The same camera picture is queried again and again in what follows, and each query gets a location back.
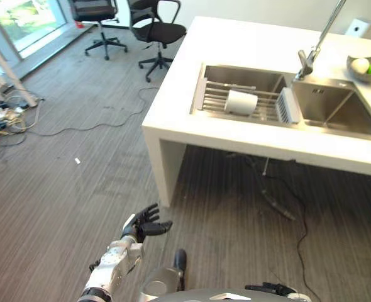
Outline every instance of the white cup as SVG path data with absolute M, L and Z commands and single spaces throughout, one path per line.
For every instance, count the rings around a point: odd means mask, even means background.
M 258 96 L 254 94 L 229 90 L 224 111 L 237 115 L 251 115 L 257 106 L 257 102 Z

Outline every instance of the greenery outside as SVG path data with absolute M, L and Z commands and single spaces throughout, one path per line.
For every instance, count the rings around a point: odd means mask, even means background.
M 0 0 L 0 24 L 13 42 L 57 27 L 47 0 Z

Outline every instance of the glass door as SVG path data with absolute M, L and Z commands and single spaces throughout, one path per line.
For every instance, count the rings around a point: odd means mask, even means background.
M 65 23 L 57 0 L 0 0 L 0 24 L 19 52 Z

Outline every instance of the counter leg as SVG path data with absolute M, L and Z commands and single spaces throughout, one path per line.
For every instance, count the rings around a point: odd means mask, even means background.
M 144 130 L 144 137 L 159 191 L 160 204 L 170 206 L 187 145 L 161 140 L 147 133 L 146 130 Z

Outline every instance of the robotic arm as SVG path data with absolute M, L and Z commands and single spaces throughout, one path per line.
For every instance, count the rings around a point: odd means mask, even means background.
M 95 264 L 78 302 L 111 302 L 122 278 L 133 270 L 143 257 L 146 236 L 161 235 L 170 230 L 172 222 L 155 222 L 159 209 L 153 204 L 132 214 L 123 227 L 120 240 L 110 243 L 107 252 Z

